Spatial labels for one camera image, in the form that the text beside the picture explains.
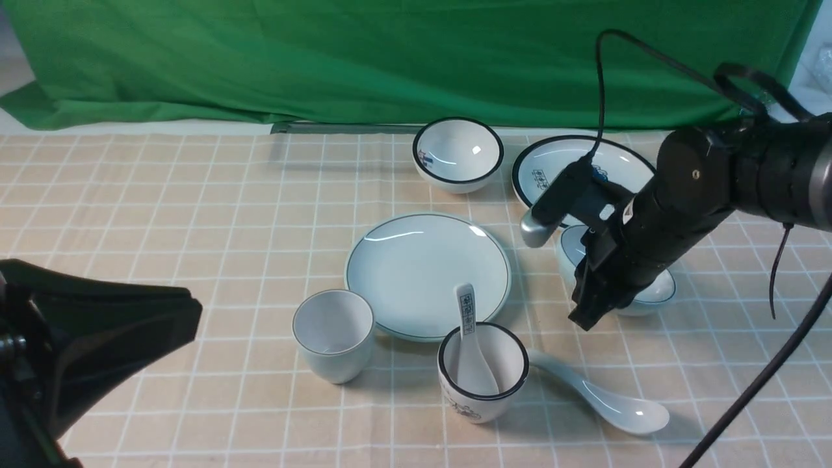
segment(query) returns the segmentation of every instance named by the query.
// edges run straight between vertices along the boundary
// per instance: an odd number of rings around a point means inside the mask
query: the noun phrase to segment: plate rim
[[[500,303],[497,304],[497,307],[495,307],[494,310],[491,311],[491,313],[488,314],[488,316],[483,320],[483,321],[491,321],[505,307],[506,302],[508,302],[508,297],[511,295],[511,290],[512,290],[512,285],[513,285],[513,281],[512,281],[513,271],[512,271],[511,262],[508,260],[508,254],[506,254],[506,251],[505,251],[505,249],[503,249],[503,246],[500,245],[500,242],[497,241],[497,238],[495,238],[491,234],[491,232],[488,232],[486,229],[482,228],[481,226],[479,226],[478,224],[474,223],[471,220],[467,220],[467,219],[464,219],[462,217],[452,215],[450,213],[444,213],[444,212],[412,212],[412,213],[407,213],[407,214],[403,214],[403,215],[390,217],[390,218],[388,218],[388,219],[386,219],[382,222],[379,222],[378,224],[374,225],[370,229],[368,229],[361,237],[359,237],[358,240],[356,240],[354,242],[353,247],[352,247],[352,249],[350,249],[349,255],[347,256],[347,261],[344,263],[344,287],[346,288],[346,290],[347,291],[352,291],[353,293],[358,294],[359,296],[361,296],[361,294],[359,292],[353,291],[352,289],[349,288],[349,279],[347,277],[347,274],[349,273],[349,262],[352,260],[353,255],[355,254],[355,249],[358,248],[359,244],[367,236],[367,234],[370,234],[370,232],[373,232],[376,229],[380,228],[381,226],[384,226],[385,224],[389,224],[390,222],[394,222],[394,221],[397,221],[399,219],[404,219],[406,217],[419,217],[419,216],[447,217],[447,218],[453,219],[455,221],[462,222],[462,223],[464,223],[468,226],[477,227],[480,230],[482,230],[483,232],[485,232],[485,235],[486,235],[486,237],[488,237],[488,240],[491,241],[491,243],[494,244],[494,246],[497,247],[497,250],[500,252],[500,255],[503,256],[503,264],[506,267],[506,278],[507,279],[506,279],[506,289],[503,292],[503,299],[500,300]],[[375,318],[375,325],[380,330],[388,333],[391,336],[396,336],[396,337],[401,338],[401,339],[406,340],[406,341],[415,341],[415,342],[419,342],[419,343],[440,342],[447,335],[447,334],[442,335],[442,336],[408,335],[407,333],[402,333],[401,331],[394,331],[394,330],[382,325],[379,322],[379,319],[378,319],[377,316]]]
[[[532,203],[529,201],[528,197],[526,197],[526,194],[523,193],[523,190],[520,187],[520,165],[522,164],[523,161],[526,160],[529,153],[536,150],[538,147],[541,147],[543,145],[546,145],[546,144],[552,143],[552,142],[559,142],[561,140],[589,140],[589,141],[594,142],[595,140],[597,140],[597,138],[589,136],[589,135],[558,135],[556,137],[543,138],[539,142],[535,142],[532,145],[529,145],[529,147],[527,147],[526,149],[522,150],[522,152],[518,155],[518,158],[516,160],[514,160],[514,164],[512,164],[512,187],[514,188],[514,195],[516,195],[517,198],[520,199],[520,202],[523,205],[525,205],[526,208],[531,208]],[[616,147],[620,150],[623,150],[624,152],[630,153],[638,161],[643,163],[647,167],[647,169],[650,170],[650,172],[652,172],[654,175],[656,174],[656,168],[653,167],[653,165],[650,164],[650,162],[647,161],[647,159],[645,159],[644,156],[638,154],[637,152],[633,151],[632,149],[630,149],[628,147],[625,147],[621,143],[616,143],[612,140],[607,140],[606,138],[601,139],[601,144],[607,144],[607,145]],[[567,228],[567,227],[570,227],[570,226],[573,226],[573,225],[566,224],[565,222],[562,222],[561,225],[560,225],[560,228],[564,229],[564,228]]]
[[[422,134],[425,133],[425,131],[428,130],[430,127],[433,127],[437,123],[447,122],[449,120],[464,120],[466,122],[476,123],[480,127],[483,127],[486,130],[488,130],[488,132],[491,133],[491,136],[494,137],[495,140],[497,140],[497,147],[499,148],[500,153],[497,155],[497,162],[494,163],[494,167],[492,167],[491,170],[489,170],[488,172],[486,172],[485,174],[483,174],[480,177],[475,177],[473,179],[468,179],[468,180],[465,180],[465,181],[455,181],[455,180],[452,180],[452,179],[446,179],[445,177],[440,177],[440,176],[436,175],[433,171],[431,171],[430,169],[428,169],[427,167],[424,166],[424,164],[422,163],[422,161],[418,157],[418,140],[419,140],[419,138],[421,138]],[[449,183],[449,184],[453,184],[453,185],[465,185],[465,184],[480,182],[480,181],[488,178],[488,176],[494,174],[500,168],[500,166],[503,165],[503,159],[505,158],[505,154],[506,154],[505,148],[503,148],[503,140],[500,139],[500,136],[494,131],[493,128],[491,128],[488,125],[480,122],[479,120],[475,120],[475,119],[468,118],[468,117],[443,117],[443,118],[440,118],[440,119],[434,120],[433,122],[428,123],[424,127],[420,128],[419,131],[416,133],[416,136],[414,137],[414,142],[413,142],[413,144],[411,145],[411,148],[410,148],[410,152],[413,155],[413,159],[414,159],[414,162],[416,163],[416,167],[418,167],[419,169],[424,171],[425,174],[428,174],[429,176],[431,176],[432,178],[434,178],[434,179],[436,179],[440,182],[445,182],[445,183]]]

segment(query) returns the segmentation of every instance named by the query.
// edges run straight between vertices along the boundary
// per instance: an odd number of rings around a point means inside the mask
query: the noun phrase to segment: beige tablecloth
[[[661,133],[610,138],[655,159]],[[189,287],[198,340],[113,391],[62,439],[88,468],[677,466],[773,356],[832,265],[829,237],[795,229],[777,276],[780,228],[734,215],[672,268],[661,314],[567,319],[551,242],[522,245],[511,162],[536,138],[505,137],[507,160],[470,196],[431,189],[411,137],[0,137],[0,255],[113,281]],[[379,336],[346,386],[316,378],[291,337],[295,307],[343,287],[358,236],[407,212],[449,212],[491,232],[513,263],[498,316],[527,346],[593,381],[661,401],[663,431],[628,436],[535,372],[491,424],[441,398],[435,345]],[[700,466],[832,463],[832,321],[723,435]]]

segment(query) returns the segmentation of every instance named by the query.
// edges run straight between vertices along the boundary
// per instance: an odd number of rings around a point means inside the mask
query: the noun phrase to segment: wall
[[[832,44],[832,27],[830,25],[832,25],[832,0],[824,0],[800,57],[800,64],[795,70],[795,76],[789,86],[790,91],[798,101],[816,114],[832,112],[832,94],[824,92],[810,72],[820,47],[824,43]],[[14,36],[14,31],[3,14],[2,7],[0,7],[0,95],[17,89],[33,79],[32,69],[29,67],[20,43]],[[790,117],[777,106],[772,107],[771,113],[779,120],[790,120]],[[97,124],[60,132],[225,132],[227,134],[261,134],[268,133],[269,128],[270,126],[266,125],[238,122],[180,121],[149,124]],[[0,110],[0,134],[9,133],[32,133],[32,131],[26,129],[3,110]]]

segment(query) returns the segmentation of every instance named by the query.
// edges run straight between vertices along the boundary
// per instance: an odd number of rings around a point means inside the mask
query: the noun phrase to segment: white spoon
[[[597,411],[598,415],[624,432],[645,436],[661,430],[671,419],[667,408],[654,401],[640,400],[606,391],[579,376],[554,356],[531,349],[526,350],[526,353],[529,364],[569,384]]]
[[[457,385],[475,395],[497,395],[500,392],[491,367],[485,361],[483,350],[479,348],[477,338],[477,310],[474,307],[473,286],[471,283],[459,285],[453,289],[462,318],[459,336],[459,363],[457,366]]]

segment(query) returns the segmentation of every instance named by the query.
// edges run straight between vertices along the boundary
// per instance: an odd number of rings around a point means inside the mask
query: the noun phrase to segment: green backdrop
[[[595,36],[618,27],[711,74],[788,82],[820,0],[0,0],[37,82],[31,128],[180,118],[593,127]],[[604,47],[611,127],[737,109],[632,46]]]

